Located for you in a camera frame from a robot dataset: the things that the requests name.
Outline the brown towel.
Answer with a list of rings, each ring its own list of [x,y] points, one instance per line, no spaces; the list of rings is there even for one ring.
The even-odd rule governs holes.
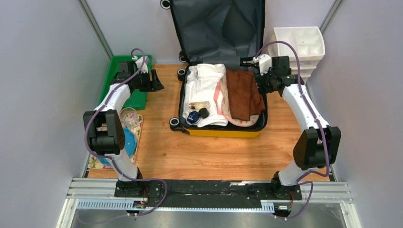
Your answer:
[[[249,121],[251,116],[260,116],[266,110],[252,71],[227,70],[226,85],[232,118]]]

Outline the white towel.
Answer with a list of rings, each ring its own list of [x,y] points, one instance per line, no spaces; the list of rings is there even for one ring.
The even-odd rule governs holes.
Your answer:
[[[182,117],[187,118],[190,114],[190,103],[209,102],[209,116],[200,119],[197,122],[197,127],[205,127],[207,125],[227,126],[228,120],[223,115],[218,114],[214,100],[217,84],[226,73],[225,65],[197,64],[190,66],[188,70],[189,74],[187,75],[185,84]]]

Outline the frosted gold pump bottle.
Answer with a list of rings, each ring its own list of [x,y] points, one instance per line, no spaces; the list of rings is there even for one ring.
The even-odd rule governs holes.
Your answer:
[[[201,101],[201,102],[191,102],[188,104],[188,107],[191,110],[200,110],[203,108],[209,109],[210,108],[210,102],[209,101]]]

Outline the blue round cream jar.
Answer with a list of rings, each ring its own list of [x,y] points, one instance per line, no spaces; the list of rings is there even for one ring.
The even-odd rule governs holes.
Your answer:
[[[188,114],[186,121],[190,124],[190,125],[197,125],[198,122],[200,121],[201,117],[199,115],[199,112],[197,111],[192,111]]]

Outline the small black jar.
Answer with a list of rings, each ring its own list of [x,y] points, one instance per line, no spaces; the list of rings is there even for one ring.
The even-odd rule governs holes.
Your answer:
[[[206,119],[210,115],[210,112],[207,108],[201,108],[198,114],[201,119]]]

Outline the yellow Pikachu hard-shell suitcase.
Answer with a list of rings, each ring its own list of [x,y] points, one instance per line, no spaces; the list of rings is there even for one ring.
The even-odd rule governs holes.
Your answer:
[[[251,70],[259,73],[252,58],[263,46],[265,29],[265,6],[263,0],[163,0],[163,9],[172,15],[180,43],[179,60],[189,67],[200,64],[223,63],[229,69]],[[185,84],[189,69],[179,69],[178,80],[182,83],[178,117],[169,121],[172,131],[191,136],[254,138],[260,135],[268,122],[264,111],[257,122],[249,127],[233,124],[197,127],[186,122]]]

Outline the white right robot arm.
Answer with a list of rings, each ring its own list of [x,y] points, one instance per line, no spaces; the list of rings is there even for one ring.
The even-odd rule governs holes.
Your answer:
[[[326,177],[330,165],[336,160],[341,139],[337,126],[330,126],[311,101],[300,76],[292,74],[289,57],[270,57],[267,54],[254,57],[259,67],[258,84],[266,93],[278,92],[288,103],[301,129],[301,136],[293,149],[293,161],[277,174],[279,181],[271,185],[271,193],[283,199],[290,193],[290,186],[298,184],[309,174]]]

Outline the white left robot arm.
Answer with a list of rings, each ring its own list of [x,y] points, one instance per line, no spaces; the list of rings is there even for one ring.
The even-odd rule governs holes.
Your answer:
[[[107,160],[116,171],[118,190],[127,190],[133,197],[140,197],[145,191],[145,180],[125,151],[125,134],[119,114],[133,91],[156,92],[164,86],[156,71],[148,70],[146,57],[126,61],[125,65],[124,70],[115,73],[101,104],[84,113],[85,145],[91,155]]]

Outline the green plastic tray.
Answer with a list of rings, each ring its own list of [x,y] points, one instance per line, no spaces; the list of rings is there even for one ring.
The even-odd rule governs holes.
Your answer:
[[[109,68],[106,74],[106,78],[104,81],[103,89],[99,98],[98,104],[100,105],[103,99],[106,97],[110,83],[112,82],[115,74],[119,72],[119,63],[120,62],[126,62],[132,60],[131,56],[113,56],[110,60],[109,63]],[[132,92],[131,96],[129,99],[126,100],[126,102],[123,105],[123,108],[127,107],[132,107],[135,110],[144,110],[146,107],[146,102],[147,102],[147,93],[146,92],[140,92],[139,90],[135,90]]]

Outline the clear plastic cup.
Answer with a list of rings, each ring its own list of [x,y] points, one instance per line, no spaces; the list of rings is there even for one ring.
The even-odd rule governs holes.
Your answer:
[[[133,129],[139,125],[137,112],[132,107],[123,108],[119,117],[126,128]]]

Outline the white plastic drawer organizer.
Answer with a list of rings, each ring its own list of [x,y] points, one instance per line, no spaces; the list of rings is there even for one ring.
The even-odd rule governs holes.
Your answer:
[[[270,41],[284,41],[295,49],[304,82],[311,77],[326,53],[319,27],[274,27]]]

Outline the blue polka dot plate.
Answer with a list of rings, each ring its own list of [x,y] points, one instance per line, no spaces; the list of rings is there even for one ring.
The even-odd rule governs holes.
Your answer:
[[[123,128],[125,134],[125,151],[132,162],[135,161],[137,144],[139,140],[139,132],[132,132],[129,128]],[[112,169],[110,163],[106,159],[98,159],[102,169]]]

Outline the floral placemat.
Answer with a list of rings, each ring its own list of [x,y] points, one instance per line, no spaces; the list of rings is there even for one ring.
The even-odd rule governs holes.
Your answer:
[[[130,129],[130,130],[132,132],[134,132],[134,133],[139,132],[138,134],[139,134],[139,140],[140,140],[140,134],[141,134],[142,126],[143,126],[143,116],[138,114],[138,120],[139,120],[139,125],[136,128],[133,128],[133,129]],[[109,170],[109,169],[102,169],[101,164],[98,161],[98,159],[99,158],[94,157],[93,155],[91,155],[90,159],[89,159],[89,163],[87,165],[87,168],[89,170],[92,170],[92,169],[95,169],[95,170]]]

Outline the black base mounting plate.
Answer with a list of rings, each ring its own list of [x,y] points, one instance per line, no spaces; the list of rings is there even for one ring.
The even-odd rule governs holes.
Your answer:
[[[262,210],[288,216],[295,201],[302,200],[299,185],[282,186],[277,178],[268,182],[234,180],[149,180],[143,191],[118,190],[114,197],[134,199],[135,209]]]

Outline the aluminium frame rail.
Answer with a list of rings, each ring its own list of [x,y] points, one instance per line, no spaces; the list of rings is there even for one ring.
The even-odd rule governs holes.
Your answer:
[[[116,179],[74,178],[57,227],[69,228],[77,209],[173,212],[255,212],[288,220],[309,206],[334,204],[348,228],[361,223],[345,182],[315,181],[281,187],[270,181],[152,180],[123,184]]]

